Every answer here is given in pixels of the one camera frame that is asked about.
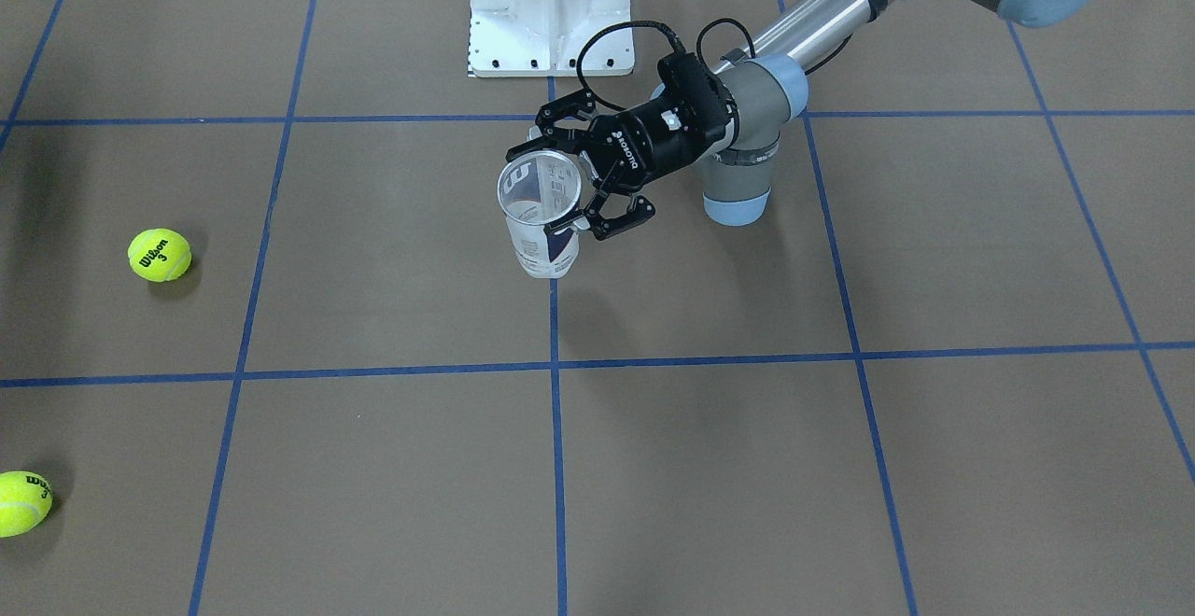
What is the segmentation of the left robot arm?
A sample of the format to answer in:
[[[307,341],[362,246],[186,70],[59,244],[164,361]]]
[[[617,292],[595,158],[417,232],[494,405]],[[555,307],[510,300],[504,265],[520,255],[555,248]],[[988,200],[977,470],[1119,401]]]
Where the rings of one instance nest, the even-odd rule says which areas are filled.
[[[641,28],[661,33],[652,98],[624,108],[580,89],[546,103],[537,134],[511,147],[497,182],[500,208],[511,228],[570,242],[576,231],[607,239],[654,215],[649,183],[700,166],[706,216],[743,226],[762,216],[771,194],[771,161],[780,130],[808,105],[809,77],[848,45],[853,35],[905,0],[801,0],[742,48],[705,62],[661,22],[623,22],[592,33]],[[968,0],[1021,26],[1066,20],[1089,0]]]

